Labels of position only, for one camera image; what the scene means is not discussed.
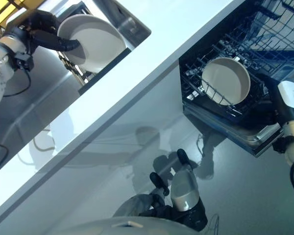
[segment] wire rack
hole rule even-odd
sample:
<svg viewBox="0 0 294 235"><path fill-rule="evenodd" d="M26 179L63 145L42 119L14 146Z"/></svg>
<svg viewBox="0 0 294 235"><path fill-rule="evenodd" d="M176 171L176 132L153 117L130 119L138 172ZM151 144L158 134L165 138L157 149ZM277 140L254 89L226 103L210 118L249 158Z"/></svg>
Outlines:
<svg viewBox="0 0 294 235"><path fill-rule="evenodd" d="M219 107L232 117L248 113L268 93L259 74L277 77L288 68L294 70L294 0L265 0L257 5L257 12L246 17L230 33L211 45L205 54L199 54L181 75L182 94L193 100L197 96L221 97ZM229 57L242 63L249 72L251 88L247 98L240 104L232 104L213 88L201 75L205 66L213 59Z"/></svg>

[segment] white plate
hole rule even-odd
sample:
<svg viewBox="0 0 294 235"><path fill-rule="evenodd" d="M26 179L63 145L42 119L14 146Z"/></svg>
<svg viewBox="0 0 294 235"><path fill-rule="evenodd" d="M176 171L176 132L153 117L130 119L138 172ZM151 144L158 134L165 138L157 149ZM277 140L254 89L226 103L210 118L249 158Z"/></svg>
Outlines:
<svg viewBox="0 0 294 235"><path fill-rule="evenodd" d="M59 26L58 36L79 40L81 47L64 54L73 64L95 73L125 49L121 34L110 23L91 15L68 17Z"/></svg>
<svg viewBox="0 0 294 235"><path fill-rule="evenodd" d="M221 105L238 104L249 93L250 77L248 71L241 63L231 58L223 57L209 62L204 68L202 79L202 86L207 95ZM223 99L211 87L226 99Z"/></svg>

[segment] dish rack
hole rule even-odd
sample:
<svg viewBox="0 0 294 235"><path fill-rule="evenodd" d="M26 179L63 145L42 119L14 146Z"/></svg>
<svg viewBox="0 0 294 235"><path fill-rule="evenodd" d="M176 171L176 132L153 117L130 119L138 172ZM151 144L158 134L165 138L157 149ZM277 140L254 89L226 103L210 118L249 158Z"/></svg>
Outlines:
<svg viewBox="0 0 294 235"><path fill-rule="evenodd" d="M211 100L211 105L217 105L230 119L240 119L268 97L260 74L285 80L294 72L294 0L265 0L261 5L255 3L254 6L254 14L245 17L217 43L204 52L199 52L193 61L183 65L183 98L194 100L198 96L206 96L207 90L212 89L212 97L218 94L222 99L218 104ZM202 78L205 66L219 57L239 61L250 75L249 94L239 104L232 104ZM207 84L206 89L203 88L203 83Z"/></svg>

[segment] dishwasher door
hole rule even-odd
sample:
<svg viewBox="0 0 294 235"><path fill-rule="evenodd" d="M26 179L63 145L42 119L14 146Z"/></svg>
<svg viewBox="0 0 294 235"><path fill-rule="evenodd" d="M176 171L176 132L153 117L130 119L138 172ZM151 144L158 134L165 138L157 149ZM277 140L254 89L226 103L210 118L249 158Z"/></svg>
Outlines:
<svg viewBox="0 0 294 235"><path fill-rule="evenodd" d="M219 57L233 58L248 70L251 88L239 104L218 104L203 88L202 82L208 84L202 78L205 66ZM261 75L294 82L294 1L245 1L179 63L184 114L204 121L258 157L283 135Z"/></svg>

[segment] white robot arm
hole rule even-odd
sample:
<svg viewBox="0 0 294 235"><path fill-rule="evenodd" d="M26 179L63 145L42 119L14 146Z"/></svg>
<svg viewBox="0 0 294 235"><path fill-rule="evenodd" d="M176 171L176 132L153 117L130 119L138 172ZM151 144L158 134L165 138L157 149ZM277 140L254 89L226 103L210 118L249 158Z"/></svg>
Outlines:
<svg viewBox="0 0 294 235"><path fill-rule="evenodd" d="M6 82L14 71L30 71L34 67L32 54L38 46L57 51L69 51L80 46L78 40L56 36L59 22L49 12L27 10L8 23L0 39L0 102Z"/></svg>

